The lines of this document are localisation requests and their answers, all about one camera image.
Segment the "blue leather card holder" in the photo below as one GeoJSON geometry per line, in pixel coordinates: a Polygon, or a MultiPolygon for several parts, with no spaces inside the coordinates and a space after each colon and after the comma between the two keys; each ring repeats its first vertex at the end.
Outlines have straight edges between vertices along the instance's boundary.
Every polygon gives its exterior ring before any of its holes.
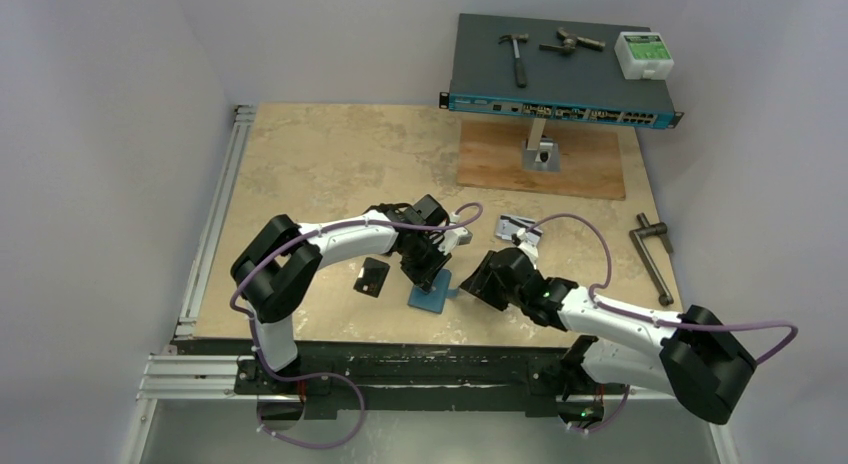
{"type": "Polygon", "coordinates": [[[450,270],[440,270],[429,292],[424,292],[417,287],[411,290],[407,305],[433,314],[442,314],[446,302],[455,299],[459,294],[458,288],[451,287],[451,280],[452,273],[450,270]]]}

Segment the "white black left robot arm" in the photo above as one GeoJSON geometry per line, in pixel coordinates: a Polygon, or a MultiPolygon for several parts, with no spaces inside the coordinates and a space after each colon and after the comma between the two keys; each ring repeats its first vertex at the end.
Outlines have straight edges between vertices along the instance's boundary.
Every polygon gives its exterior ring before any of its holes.
{"type": "Polygon", "coordinates": [[[230,269],[264,359],[260,381],[275,393],[297,383],[292,316],[318,271],[353,258],[396,253],[412,285],[429,292],[453,250],[470,240],[457,215],[431,195],[414,204],[374,205],[359,216],[327,223],[296,223],[286,214],[270,219],[230,269]]]}

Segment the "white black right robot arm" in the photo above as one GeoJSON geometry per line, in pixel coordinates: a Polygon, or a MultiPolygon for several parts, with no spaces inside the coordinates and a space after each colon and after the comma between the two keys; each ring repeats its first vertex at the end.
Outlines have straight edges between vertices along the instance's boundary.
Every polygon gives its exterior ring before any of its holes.
{"type": "Polygon", "coordinates": [[[576,391],[594,383],[646,388],[725,424],[757,368],[710,310],[655,311],[592,296],[574,281],[543,276],[518,248],[488,252],[460,287],[495,309],[513,305],[537,325],[578,333],[561,365],[576,391]]]}

